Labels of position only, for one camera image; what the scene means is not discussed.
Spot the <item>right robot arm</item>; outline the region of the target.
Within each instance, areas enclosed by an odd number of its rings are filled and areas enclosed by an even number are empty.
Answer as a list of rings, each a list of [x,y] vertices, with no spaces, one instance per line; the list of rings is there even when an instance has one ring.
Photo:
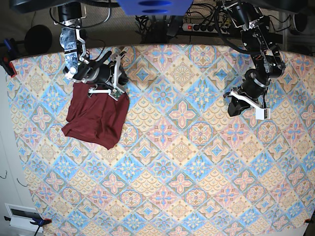
[[[58,6],[59,19],[50,9],[50,17],[56,25],[62,26],[60,45],[64,49],[65,77],[74,83],[91,85],[88,96],[106,93],[115,100],[125,93],[128,77],[121,66],[126,52],[112,55],[111,51],[90,58],[86,48],[86,28],[82,26],[82,1],[73,1]]]

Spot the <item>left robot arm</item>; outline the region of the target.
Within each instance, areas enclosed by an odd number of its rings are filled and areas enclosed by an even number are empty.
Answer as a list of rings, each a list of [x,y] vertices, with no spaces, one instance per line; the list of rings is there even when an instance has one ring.
[[[223,11],[240,30],[244,48],[227,40],[219,25],[219,14]],[[228,105],[230,117],[240,115],[249,108],[255,109],[255,118],[265,120],[271,117],[265,96],[273,78],[283,75],[285,63],[279,46],[270,38],[260,9],[240,0],[221,0],[214,12],[215,29],[223,42],[235,51],[250,55],[254,68],[245,73],[240,86],[234,87],[223,96],[231,99]]]

